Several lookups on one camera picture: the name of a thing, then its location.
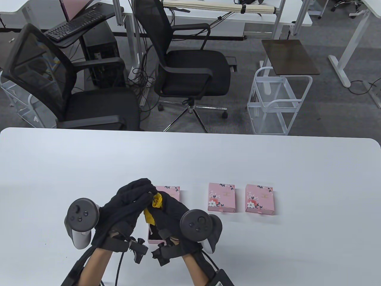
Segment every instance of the controller button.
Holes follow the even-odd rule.
[[[206,220],[205,220],[204,217],[199,217],[198,221],[199,221],[200,224],[205,224]]]

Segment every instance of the chair backrest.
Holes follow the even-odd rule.
[[[39,99],[59,121],[64,120],[77,75],[67,56],[32,24],[26,24],[17,37],[3,76]]]
[[[134,14],[154,45],[160,64],[165,66],[173,31],[163,5],[159,0],[135,0]]]

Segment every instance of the yellow cloth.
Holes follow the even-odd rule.
[[[160,195],[160,193],[157,193],[156,195],[154,195],[154,199],[152,201],[152,206],[157,207],[157,208],[161,208],[162,205],[163,205],[163,197]],[[148,211],[148,209],[144,210],[144,216],[146,217],[147,223],[149,223],[151,225],[155,225],[155,220],[152,217],[152,215],[150,214],[150,212]]]

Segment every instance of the forearm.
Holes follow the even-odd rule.
[[[184,255],[183,260],[188,268],[189,274],[192,278],[194,286],[205,286],[208,284],[209,279],[197,264],[196,260],[191,254]]]
[[[111,258],[112,251],[97,248],[86,263],[78,286],[98,286]]]

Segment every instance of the keyboard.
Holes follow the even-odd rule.
[[[76,34],[78,31],[85,30],[90,26],[93,27],[95,24],[106,20],[106,15],[103,15],[95,9],[96,7],[69,22],[54,27],[46,32],[45,35],[52,41],[58,43]]]

